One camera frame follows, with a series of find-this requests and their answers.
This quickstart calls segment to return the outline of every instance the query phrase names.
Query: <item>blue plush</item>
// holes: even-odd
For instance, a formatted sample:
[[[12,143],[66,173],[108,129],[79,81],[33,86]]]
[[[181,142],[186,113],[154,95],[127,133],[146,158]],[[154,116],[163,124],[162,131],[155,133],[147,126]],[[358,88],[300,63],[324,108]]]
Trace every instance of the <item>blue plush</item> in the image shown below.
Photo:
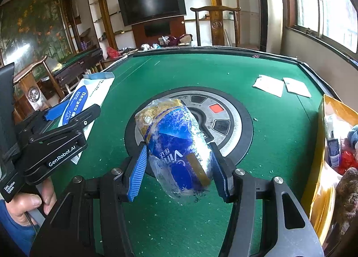
[[[350,145],[352,148],[356,146],[356,143],[358,142],[358,125],[355,125],[352,130],[348,133],[348,140],[350,142]]]

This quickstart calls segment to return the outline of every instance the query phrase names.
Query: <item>brown plush toy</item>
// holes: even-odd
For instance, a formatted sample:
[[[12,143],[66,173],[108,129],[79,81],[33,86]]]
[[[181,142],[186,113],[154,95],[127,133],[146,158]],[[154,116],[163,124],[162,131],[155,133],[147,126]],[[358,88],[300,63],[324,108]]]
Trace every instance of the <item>brown plush toy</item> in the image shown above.
[[[358,170],[349,168],[336,187],[335,219],[342,236],[358,212]]]

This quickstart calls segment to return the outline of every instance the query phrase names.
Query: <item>hand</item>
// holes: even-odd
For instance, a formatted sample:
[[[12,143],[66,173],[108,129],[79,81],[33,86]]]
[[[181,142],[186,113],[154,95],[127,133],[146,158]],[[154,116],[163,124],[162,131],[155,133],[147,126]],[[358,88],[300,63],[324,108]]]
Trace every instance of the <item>hand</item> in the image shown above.
[[[50,178],[42,182],[41,196],[44,200],[44,213],[49,214],[56,202],[56,194]],[[10,203],[6,203],[6,208],[13,220],[21,226],[29,226],[30,222],[24,212],[38,208],[42,204],[41,198],[37,194],[18,193]]]

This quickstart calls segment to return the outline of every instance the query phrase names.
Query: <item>blue sleeve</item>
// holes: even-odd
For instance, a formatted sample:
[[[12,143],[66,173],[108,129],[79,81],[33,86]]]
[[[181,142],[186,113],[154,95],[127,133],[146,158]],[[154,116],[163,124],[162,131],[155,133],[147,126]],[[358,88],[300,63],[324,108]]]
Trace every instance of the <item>blue sleeve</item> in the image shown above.
[[[28,256],[35,238],[33,227],[24,227],[16,223],[9,215],[4,200],[0,200],[0,221],[14,242]]]

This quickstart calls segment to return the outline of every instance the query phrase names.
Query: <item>window sill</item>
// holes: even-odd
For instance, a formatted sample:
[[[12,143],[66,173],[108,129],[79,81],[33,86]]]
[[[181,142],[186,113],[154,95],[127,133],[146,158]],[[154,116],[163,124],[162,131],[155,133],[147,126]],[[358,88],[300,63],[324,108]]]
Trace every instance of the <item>window sill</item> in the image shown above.
[[[294,32],[297,32],[307,38],[312,39],[313,41],[323,45],[324,47],[328,48],[330,51],[334,52],[335,54],[337,54],[339,57],[341,57],[342,59],[344,59],[345,61],[347,61],[350,65],[352,65],[357,71],[358,71],[358,62],[352,58],[351,56],[344,54],[343,52],[339,51],[338,49],[332,47],[331,45],[327,44],[326,42],[324,42],[321,38],[317,38],[316,36],[310,35],[310,34],[306,34],[305,32],[299,31],[297,29],[294,28],[290,28],[290,27],[286,27],[289,30],[292,30]]]

